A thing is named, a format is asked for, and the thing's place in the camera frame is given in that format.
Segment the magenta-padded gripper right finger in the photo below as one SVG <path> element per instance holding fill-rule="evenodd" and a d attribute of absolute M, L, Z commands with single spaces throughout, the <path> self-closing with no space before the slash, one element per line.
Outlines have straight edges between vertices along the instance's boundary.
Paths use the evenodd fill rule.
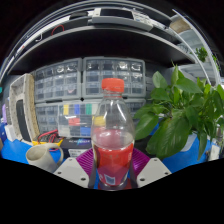
<path fill-rule="evenodd" d="M 170 170 L 160 159 L 149 158 L 138 149 L 133 149 L 132 161 L 129 170 L 132 188 L 146 186 L 170 174 Z"/>

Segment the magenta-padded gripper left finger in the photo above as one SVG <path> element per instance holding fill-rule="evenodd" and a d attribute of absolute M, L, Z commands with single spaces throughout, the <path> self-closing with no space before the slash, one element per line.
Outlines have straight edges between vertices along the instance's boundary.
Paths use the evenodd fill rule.
<path fill-rule="evenodd" d="M 96 181 L 93 150 L 89 149 L 77 158 L 67 158 L 54 174 L 83 188 L 93 188 Z"/>

